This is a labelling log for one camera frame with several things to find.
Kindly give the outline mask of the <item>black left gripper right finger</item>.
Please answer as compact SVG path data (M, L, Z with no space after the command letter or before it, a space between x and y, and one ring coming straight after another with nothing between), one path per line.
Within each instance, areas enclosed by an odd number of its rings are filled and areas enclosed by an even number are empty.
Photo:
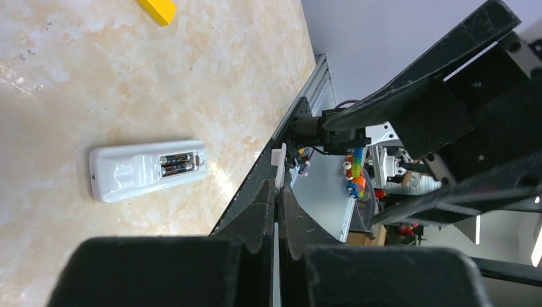
M491 306L466 255L447 248L349 246L289 186L277 193L283 306Z

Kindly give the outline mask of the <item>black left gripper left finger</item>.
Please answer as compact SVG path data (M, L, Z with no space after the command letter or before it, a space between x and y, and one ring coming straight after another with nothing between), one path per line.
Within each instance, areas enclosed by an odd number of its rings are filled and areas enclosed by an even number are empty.
M271 306L274 182L207 237L95 237L72 254L49 306Z

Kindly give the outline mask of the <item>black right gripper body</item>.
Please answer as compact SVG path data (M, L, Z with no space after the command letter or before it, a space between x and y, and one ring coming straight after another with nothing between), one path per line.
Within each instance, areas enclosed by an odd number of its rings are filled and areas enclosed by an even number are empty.
M447 80L473 130L440 151L456 178L541 148L541 59L514 31Z

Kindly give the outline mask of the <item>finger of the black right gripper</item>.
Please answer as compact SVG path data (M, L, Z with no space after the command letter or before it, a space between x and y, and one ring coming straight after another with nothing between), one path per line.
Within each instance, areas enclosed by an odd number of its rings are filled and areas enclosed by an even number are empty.
M444 79L521 23L503 1L486 1L384 87L322 120L326 131L389 122L414 159L473 131Z
M541 212L541 153L533 152L457 185L407 199L373 218L375 224L445 226L494 210Z

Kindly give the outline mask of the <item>white remote control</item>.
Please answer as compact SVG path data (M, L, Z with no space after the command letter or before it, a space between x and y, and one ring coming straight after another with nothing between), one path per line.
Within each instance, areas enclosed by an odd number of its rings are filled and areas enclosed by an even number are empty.
M193 171L162 177L161 156L193 153ZM93 198L114 203L201 180L207 174L206 146L198 139L96 148L89 154Z

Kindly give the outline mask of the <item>white battery cover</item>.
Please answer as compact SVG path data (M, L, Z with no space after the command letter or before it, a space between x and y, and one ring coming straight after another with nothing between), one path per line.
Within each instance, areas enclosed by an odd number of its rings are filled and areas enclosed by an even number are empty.
M279 193L284 185L285 159L286 159L286 144L283 143L280 148L272 149L271 165L277 167L274 179L274 196L275 196L275 218L274 218L274 255L273 255L273 270L272 270L272 306L281 306L281 288L280 288L280 260L279 260L279 225L278 225L278 208L277 201Z

